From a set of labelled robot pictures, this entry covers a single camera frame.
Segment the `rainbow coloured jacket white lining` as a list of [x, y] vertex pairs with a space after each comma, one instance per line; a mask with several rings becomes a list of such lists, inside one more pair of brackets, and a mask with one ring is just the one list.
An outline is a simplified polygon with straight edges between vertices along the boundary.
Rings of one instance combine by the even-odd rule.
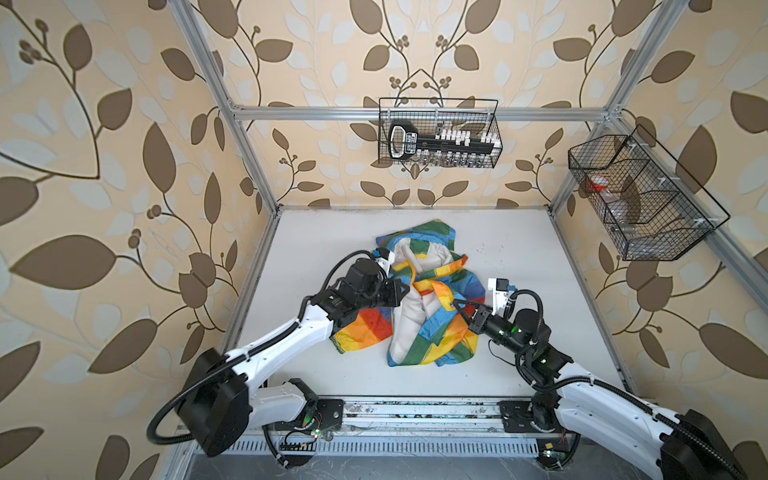
[[410, 286], [396, 308], [361, 311], [351, 325], [331, 336], [341, 354], [389, 342], [391, 367], [455, 365], [472, 359], [478, 335], [452, 305], [454, 299], [483, 303], [482, 282], [465, 268], [468, 257], [454, 251], [455, 230], [436, 219], [376, 239], [395, 254], [391, 276]]

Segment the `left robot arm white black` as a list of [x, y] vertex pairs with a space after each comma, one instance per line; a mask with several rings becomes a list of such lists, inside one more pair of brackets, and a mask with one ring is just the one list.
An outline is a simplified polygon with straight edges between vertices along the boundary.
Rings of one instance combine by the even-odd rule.
[[150, 420], [154, 445], [196, 442], [209, 457], [229, 449], [250, 427], [295, 421], [314, 393], [300, 380], [265, 386], [274, 373], [350, 326], [364, 310], [395, 308], [409, 291], [390, 275], [395, 255], [385, 248], [347, 255], [351, 266], [306, 296], [298, 315], [269, 334], [224, 354], [210, 349], [195, 361], [181, 392]]

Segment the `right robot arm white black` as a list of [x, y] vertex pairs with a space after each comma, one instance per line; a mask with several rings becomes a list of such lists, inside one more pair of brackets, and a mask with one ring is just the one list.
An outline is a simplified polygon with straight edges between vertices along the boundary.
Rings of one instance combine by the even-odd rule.
[[[534, 308], [518, 309], [526, 295]], [[586, 437], [652, 479], [745, 479], [747, 473], [703, 414], [684, 414], [616, 387], [550, 343], [541, 298], [533, 291], [504, 295], [502, 306], [455, 299], [469, 330], [510, 351], [512, 366], [534, 391], [517, 414], [543, 433], [564, 430]]]

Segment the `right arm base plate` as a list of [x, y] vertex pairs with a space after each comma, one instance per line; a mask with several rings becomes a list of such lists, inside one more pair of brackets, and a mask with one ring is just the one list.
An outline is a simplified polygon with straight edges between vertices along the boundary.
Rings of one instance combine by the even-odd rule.
[[531, 400], [505, 400], [498, 403], [505, 433], [560, 433], [563, 427], [553, 408]]

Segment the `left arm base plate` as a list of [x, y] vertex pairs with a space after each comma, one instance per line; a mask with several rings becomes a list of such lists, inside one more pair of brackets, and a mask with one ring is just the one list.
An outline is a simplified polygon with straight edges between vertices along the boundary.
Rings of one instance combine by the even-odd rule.
[[269, 425], [275, 431], [323, 433], [338, 429], [343, 422], [345, 402], [340, 398], [320, 398], [308, 401], [298, 416], [287, 422]]

